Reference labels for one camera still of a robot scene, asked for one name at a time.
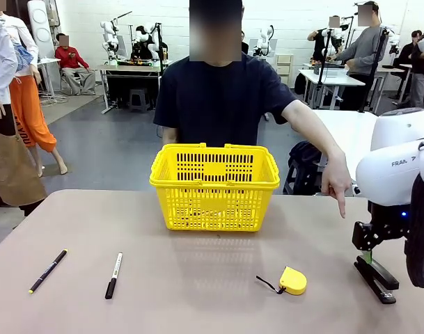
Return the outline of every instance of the pen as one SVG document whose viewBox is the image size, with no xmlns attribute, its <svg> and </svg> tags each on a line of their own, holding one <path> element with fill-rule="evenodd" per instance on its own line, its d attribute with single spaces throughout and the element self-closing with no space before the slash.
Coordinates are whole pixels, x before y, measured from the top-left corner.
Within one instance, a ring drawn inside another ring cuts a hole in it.
<svg viewBox="0 0 424 334">
<path fill-rule="evenodd" d="M 54 260 L 54 262 L 51 263 L 49 267 L 45 270 L 45 272 L 41 275 L 39 279 L 37 279 L 37 282 L 32 286 L 32 288 L 29 290 L 30 294 L 33 294 L 37 288 L 42 284 L 42 282 L 45 280 L 45 278 L 51 273 L 51 271 L 54 270 L 55 267 L 57 267 L 57 264 L 63 259 L 68 252 L 67 249 L 63 249 L 60 253 L 60 255 Z"/>
<path fill-rule="evenodd" d="M 114 266 L 113 277 L 108 283 L 105 299 L 113 298 L 114 287 L 116 286 L 117 275 L 119 274 L 120 263 L 122 262 L 122 252 L 117 255 L 116 265 Z"/>
</svg>

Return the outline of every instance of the gray pants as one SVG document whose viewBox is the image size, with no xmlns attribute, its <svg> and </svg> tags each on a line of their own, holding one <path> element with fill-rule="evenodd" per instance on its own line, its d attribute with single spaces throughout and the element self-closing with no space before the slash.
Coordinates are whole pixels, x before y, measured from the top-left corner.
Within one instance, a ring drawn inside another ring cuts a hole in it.
<svg viewBox="0 0 424 334">
<path fill-rule="evenodd" d="M 94 71 L 88 71 L 86 68 L 79 67 L 79 68 L 69 68 L 65 67 L 62 69 L 66 82 L 71 87 L 71 93 L 73 95 L 94 95 L 94 87 L 95 87 L 95 72 Z M 80 76 L 80 82 L 81 82 L 81 91 L 80 91 L 80 84 L 75 79 L 75 74 L 78 74 Z"/>
<path fill-rule="evenodd" d="M 411 106 L 424 108 L 424 74 L 414 73 L 411 80 Z"/>
</svg>

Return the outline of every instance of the orange pants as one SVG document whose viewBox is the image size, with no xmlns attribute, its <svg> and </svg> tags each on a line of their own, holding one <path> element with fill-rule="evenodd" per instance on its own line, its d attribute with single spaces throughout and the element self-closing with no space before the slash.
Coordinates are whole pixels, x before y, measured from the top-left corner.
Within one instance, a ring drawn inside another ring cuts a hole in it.
<svg viewBox="0 0 424 334">
<path fill-rule="evenodd" d="M 18 77 L 9 85 L 12 110 L 19 135 L 26 147 L 35 146 L 36 143 L 45 151 L 51 152 L 57 144 L 47 128 L 45 118 L 38 97 L 38 89 L 32 75 Z"/>
</svg>

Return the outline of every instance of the plastic basket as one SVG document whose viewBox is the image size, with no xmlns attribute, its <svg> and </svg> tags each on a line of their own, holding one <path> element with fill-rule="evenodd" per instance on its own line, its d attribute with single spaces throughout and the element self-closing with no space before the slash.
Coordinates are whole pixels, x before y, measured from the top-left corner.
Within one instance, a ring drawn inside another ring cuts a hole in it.
<svg viewBox="0 0 424 334">
<path fill-rule="evenodd" d="M 169 144 L 156 156 L 150 184 L 170 230 L 255 232 L 280 178 L 263 147 Z"/>
</svg>

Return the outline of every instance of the navy t-shirt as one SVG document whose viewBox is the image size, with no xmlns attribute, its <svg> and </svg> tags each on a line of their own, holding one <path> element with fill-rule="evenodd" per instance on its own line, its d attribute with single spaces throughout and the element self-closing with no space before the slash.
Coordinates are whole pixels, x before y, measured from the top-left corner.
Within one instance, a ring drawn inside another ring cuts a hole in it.
<svg viewBox="0 0 424 334">
<path fill-rule="evenodd" d="M 258 123 L 297 98 L 269 63 L 242 54 L 242 61 L 215 67 L 189 57 L 162 77 L 155 124 L 178 129 L 179 143 L 256 145 Z"/>
</svg>

